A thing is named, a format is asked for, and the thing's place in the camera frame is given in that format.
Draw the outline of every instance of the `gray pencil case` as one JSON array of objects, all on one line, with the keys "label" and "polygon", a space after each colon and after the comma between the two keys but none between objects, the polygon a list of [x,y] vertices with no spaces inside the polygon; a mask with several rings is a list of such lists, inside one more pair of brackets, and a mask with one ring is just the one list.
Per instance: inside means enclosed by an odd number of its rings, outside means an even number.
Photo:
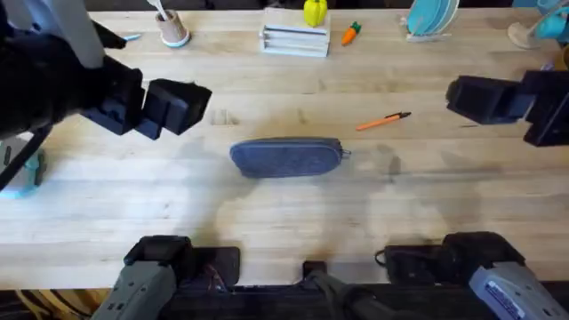
[{"label": "gray pencil case", "polygon": [[269,138],[248,140],[230,155],[245,177],[283,178],[329,172],[340,165],[344,151],[335,138]]}]

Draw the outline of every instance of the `toy carrot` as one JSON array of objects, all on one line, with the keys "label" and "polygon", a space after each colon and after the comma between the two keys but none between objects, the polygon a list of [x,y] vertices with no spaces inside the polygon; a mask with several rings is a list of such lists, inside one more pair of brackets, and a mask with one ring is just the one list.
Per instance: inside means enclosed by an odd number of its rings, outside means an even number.
[{"label": "toy carrot", "polygon": [[344,36],[341,38],[341,45],[348,45],[354,40],[354,38],[359,33],[359,30],[362,28],[361,25],[357,24],[357,21],[354,21],[352,25],[344,32]]}]

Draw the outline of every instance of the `orange pen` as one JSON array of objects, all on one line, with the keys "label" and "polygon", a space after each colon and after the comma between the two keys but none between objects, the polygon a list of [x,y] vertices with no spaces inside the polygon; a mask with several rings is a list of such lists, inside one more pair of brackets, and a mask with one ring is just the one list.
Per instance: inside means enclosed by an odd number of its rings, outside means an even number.
[{"label": "orange pen", "polygon": [[370,123],[367,123],[367,124],[360,124],[356,128],[356,130],[362,131],[365,129],[373,128],[374,126],[378,126],[378,125],[382,125],[382,124],[388,124],[390,122],[393,122],[393,121],[396,121],[399,119],[403,119],[404,117],[408,117],[410,115],[411,115],[411,112],[399,112],[399,113],[396,113],[394,115],[386,116],[380,120],[371,121]]}]

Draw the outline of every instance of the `pencil holder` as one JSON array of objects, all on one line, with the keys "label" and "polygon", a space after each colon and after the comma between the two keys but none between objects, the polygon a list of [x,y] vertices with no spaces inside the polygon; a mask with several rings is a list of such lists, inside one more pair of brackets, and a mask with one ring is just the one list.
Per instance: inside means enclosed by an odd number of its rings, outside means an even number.
[{"label": "pencil holder", "polygon": [[156,15],[156,23],[160,27],[162,42],[171,48],[179,48],[189,41],[189,31],[181,24],[178,13],[174,10],[166,10],[168,21],[159,14]]}]

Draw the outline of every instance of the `wooden tabletop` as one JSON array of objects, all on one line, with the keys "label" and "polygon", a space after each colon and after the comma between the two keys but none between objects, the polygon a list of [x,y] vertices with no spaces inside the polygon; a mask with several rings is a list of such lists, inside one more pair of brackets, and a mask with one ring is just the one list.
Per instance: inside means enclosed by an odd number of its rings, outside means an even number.
[{"label": "wooden tabletop", "polygon": [[[180,137],[118,137],[73,116],[44,144],[45,182],[30,198],[1,200],[0,287],[108,287],[142,236],[189,236],[238,245],[241,284],[289,284],[305,259],[331,262],[346,281],[375,281],[373,253],[387,243],[440,241],[492,230],[540,279],[569,279],[569,148],[522,141],[528,125],[473,126],[448,111],[458,75],[521,79],[557,45],[523,51],[507,37],[525,9],[460,10],[447,41],[409,44],[397,15],[332,11],[326,59],[259,53],[262,12],[181,12],[192,31],[166,48],[150,12],[92,17],[121,35],[108,53],[144,72],[213,91],[204,120]],[[357,20],[361,34],[340,46]],[[356,132],[399,111],[405,120]],[[323,176],[249,180],[231,145],[274,136],[336,137],[352,157]]]}]

